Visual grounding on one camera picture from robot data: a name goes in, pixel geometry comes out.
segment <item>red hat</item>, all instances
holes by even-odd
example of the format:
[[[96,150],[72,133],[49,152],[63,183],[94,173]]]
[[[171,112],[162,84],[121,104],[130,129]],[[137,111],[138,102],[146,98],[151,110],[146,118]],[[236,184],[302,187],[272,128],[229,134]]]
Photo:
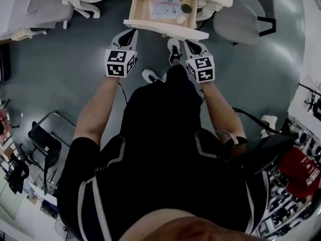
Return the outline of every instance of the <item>red hat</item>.
[[[294,147],[286,152],[277,167],[288,177],[286,189],[294,197],[305,198],[319,188],[321,170],[300,149]]]

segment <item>person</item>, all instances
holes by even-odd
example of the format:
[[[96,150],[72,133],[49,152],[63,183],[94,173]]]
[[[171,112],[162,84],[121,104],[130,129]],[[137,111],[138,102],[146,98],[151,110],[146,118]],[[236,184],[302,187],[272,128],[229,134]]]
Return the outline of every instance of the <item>person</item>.
[[[202,129],[202,98],[180,64],[179,41],[168,49],[166,80],[142,72],[149,84],[132,94],[119,135],[102,151],[119,79],[106,77],[78,118],[57,200],[79,240],[257,240],[242,233],[253,227],[242,169],[216,156],[246,142],[240,118],[205,82],[220,140]]]

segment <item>sneaker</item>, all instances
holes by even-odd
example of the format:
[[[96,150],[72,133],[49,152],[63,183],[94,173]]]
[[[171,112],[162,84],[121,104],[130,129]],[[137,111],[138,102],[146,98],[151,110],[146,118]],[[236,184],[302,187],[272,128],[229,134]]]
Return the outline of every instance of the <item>sneaker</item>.
[[[146,80],[148,83],[154,83],[157,80],[160,80],[161,82],[164,82],[162,79],[160,79],[155,72],[153,72],[150,69],[144,69],[144,71],[141,73],[144,80]]]
[[[171,39],[169,39],[169,41],[167,43],[167,47],[170,51],[170,64],[172,65],[172,63],[175,59],[180,60],[180,58],[181,58],[180,42],[175,38],[171,38]]]
[[[275,130],[275,125],[277,121],[276,116],[271,116],[271,115],[263,115],[261,118],[262,121],[266,122],[269,124],[269,127],[273,130]]]

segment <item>gray chair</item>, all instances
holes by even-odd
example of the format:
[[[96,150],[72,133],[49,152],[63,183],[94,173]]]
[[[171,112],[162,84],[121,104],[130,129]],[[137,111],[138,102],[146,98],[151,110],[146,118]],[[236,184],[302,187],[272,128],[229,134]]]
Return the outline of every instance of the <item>gray chair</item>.
[[[272,23],[272,28],[260,32],[259,21]],[[265,17],[258,0],[234,0],[231,7],[215,13],[213,24],[216,33],[234,45],[257,45],[260,37],[276,32],[276,20]]]
[[[26,14],[37,12],[36,23],[64,22],[64,29],[67,22],[72,18],[74,7],[63,5],[61,0],[29,0]]]

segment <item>concrete floor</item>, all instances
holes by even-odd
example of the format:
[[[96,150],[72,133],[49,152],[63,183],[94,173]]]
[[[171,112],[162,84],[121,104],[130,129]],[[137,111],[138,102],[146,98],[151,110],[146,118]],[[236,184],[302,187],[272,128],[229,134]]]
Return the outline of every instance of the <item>concrete floor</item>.
[[[123,19],[129,15],[131,0],[104,0],[96,5],[102,11],[100,19],[86,19],[75,12],[67,30],[58,24],[46,36],[10,44],[12,77],[3,90],[12,100],[12,110],[24,115],[21,128],[14,130],[17,142],[31,148],[27,133],[32,121],[39,121],[53,110],[75,123],[102,83],[105,49],[113,36],[127,29]],[[274,0],[274,6],[277,32],[262,37],[257,46],[233,47],[215,34],[211,21],[202,31],[210,33],[204,43],[215,59],[215,84],[230,104],[256,117],[276,115],[281,126],[297,89],[303,61],[304,9],[302,0]],[[167,39],[160,34],[140,30],[137,51],[135,69],[121,80],[127,97],[146,84],[141,76],[143,69],[151,68],[163,75],[169,67]],[[102,146],[118,134],[124,108],[118,90]],[[260,138],[260,127],[246,116],[240,117],[248,139]],[[205,104],[201,119],[203,127],[213,131]],[[44,126],[71,142],[72,129],[56,120]]]

